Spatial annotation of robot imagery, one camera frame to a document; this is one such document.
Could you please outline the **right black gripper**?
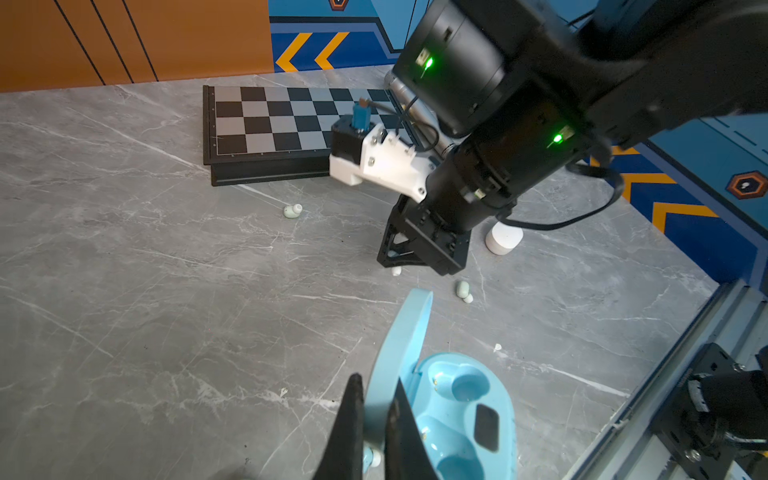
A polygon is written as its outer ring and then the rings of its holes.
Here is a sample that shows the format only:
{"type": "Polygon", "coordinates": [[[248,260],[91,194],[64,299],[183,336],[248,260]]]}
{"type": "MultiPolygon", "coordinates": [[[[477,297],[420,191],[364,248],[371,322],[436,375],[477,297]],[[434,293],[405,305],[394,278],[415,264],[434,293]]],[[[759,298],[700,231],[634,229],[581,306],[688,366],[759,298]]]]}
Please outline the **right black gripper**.
{"type": "Polygon", "coordinates": [[[466,267],[471,233],[453,233],[430,215],[427,207],[400,195],[393,206],[378,251],[384,268],[423,266],[440,276],[466,267]]]}

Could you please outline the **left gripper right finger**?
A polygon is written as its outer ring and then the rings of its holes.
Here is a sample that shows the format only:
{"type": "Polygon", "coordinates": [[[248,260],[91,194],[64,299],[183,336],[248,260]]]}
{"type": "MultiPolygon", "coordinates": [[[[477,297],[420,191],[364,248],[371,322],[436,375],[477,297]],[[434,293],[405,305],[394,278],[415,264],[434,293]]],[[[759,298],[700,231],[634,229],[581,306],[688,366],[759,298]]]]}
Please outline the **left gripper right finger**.
{"type": "Polygon", "coordinates": [[[438,480],[401,381],[386,417],[384,463],[386,480],[438,480]]]}

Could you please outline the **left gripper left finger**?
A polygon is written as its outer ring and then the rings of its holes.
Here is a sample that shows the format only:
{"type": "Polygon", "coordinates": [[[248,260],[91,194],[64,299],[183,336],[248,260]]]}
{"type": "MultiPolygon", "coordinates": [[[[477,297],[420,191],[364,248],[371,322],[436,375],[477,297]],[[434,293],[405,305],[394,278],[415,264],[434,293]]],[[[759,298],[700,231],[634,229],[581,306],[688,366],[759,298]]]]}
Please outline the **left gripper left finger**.
{"type": "Polygon", "coordinates": [[[362,376],[352,374],[328,437],[314,480],[363,478],[364,387],[362,376]]]}

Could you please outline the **blue earbud charging case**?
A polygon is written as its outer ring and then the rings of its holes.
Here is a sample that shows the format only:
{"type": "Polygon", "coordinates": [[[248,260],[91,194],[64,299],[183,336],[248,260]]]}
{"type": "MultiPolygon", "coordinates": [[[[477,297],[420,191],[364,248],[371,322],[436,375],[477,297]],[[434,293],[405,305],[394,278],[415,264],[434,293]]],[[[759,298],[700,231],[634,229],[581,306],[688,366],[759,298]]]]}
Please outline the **blue earbud charging case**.
{"type": "Polygon", "coordinates": [[[364,401],[363,470],[384,462],[385,423],[401,381],[438,479],[514,479],[514,409],[501,380],[460,353],[421,356],[433,294],[413,289],[377,354],[364,401]]]}

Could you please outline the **white earbud charging case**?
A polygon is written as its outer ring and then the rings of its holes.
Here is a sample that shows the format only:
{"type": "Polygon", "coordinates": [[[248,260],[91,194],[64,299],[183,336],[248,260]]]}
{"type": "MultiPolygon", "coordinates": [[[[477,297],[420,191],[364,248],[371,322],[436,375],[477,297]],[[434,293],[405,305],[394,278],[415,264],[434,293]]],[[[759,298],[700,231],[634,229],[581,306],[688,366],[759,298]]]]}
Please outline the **white earbud charging case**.
{"type": "Polygon", "coordinates": [[[519,227],[496,223],[486,234],[484,242],[487,249],[497,256],[505,256],[522,241],[524,231],[519,227]]]}

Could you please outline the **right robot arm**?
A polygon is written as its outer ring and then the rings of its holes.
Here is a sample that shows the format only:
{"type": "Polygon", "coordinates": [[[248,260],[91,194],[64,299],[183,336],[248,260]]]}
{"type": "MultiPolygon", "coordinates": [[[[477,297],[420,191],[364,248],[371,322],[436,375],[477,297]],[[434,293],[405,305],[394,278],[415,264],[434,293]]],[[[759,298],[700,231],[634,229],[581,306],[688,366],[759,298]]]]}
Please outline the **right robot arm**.
{"type": "Polygon", "coordinates": [[[763,1],[601,1],[569,27],[545,1],[436,1],[393,69],[458,140],[422,201],[393,207],[386,267],[464,269],[471,232],[511,225],[555,171],[608,179],[628,148],[699,117],[767,109],[763,1]]]}

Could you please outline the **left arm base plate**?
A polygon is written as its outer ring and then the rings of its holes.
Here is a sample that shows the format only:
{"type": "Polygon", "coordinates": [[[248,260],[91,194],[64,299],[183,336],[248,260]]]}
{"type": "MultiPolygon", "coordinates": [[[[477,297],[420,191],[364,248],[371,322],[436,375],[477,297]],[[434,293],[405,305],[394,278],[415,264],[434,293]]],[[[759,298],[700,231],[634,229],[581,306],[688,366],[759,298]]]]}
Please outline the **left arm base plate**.
{"type": "Polygon", "coordinates": [[[724,479],[740,452],[767,451],[767,349],[739,370],[715,343],[702,347],[651,430],[692,479],[724,479]]]}

